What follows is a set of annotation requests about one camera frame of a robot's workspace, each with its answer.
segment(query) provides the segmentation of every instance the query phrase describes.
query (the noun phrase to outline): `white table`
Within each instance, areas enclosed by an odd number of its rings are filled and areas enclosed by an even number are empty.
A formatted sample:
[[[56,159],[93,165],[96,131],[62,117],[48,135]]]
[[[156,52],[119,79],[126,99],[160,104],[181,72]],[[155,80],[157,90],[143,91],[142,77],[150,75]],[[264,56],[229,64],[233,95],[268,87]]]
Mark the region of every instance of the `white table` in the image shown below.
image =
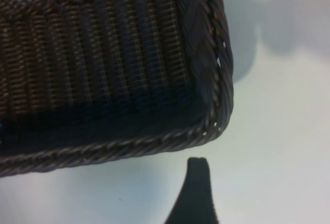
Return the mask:
[[[225,0],[235,57],[228,129],[206,146],[0,179],[1,224],[163,223],[190,156],[222,224],[330,223],[329,0]]]

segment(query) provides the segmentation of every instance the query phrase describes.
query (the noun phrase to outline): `wicker basket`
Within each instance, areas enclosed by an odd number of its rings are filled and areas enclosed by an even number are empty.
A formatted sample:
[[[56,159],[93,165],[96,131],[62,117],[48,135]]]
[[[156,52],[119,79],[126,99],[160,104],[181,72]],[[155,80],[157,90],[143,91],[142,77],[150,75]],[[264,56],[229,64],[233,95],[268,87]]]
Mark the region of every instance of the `wicker basket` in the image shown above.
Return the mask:
[[[0,177],[203,145],[232,74],[222,0],[0,0]]]

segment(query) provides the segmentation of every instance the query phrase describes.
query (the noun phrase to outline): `black object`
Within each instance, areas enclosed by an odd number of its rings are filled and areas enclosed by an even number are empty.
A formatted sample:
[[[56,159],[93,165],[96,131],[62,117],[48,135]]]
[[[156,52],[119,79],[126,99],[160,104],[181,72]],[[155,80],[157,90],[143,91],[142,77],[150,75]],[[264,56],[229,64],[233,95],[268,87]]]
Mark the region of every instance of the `black object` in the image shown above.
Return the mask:
[[[205,158],[190,158],[181,193],[166,224],[218,224],[210,169]]]
[[[222,0],[0,0],[0,177],[203,145],[232,74]]]

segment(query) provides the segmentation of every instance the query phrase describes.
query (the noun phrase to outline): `white surface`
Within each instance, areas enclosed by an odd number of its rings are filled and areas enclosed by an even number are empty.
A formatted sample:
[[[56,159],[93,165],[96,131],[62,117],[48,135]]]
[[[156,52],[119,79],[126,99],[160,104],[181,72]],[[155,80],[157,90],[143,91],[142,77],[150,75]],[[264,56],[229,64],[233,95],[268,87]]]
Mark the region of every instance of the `white surface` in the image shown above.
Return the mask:
[[[235,56],[228,129],[177,153],[0,179],[1,224],[163,223],[190,156],[222,224],[330,223],[329,0],[225,0]]]

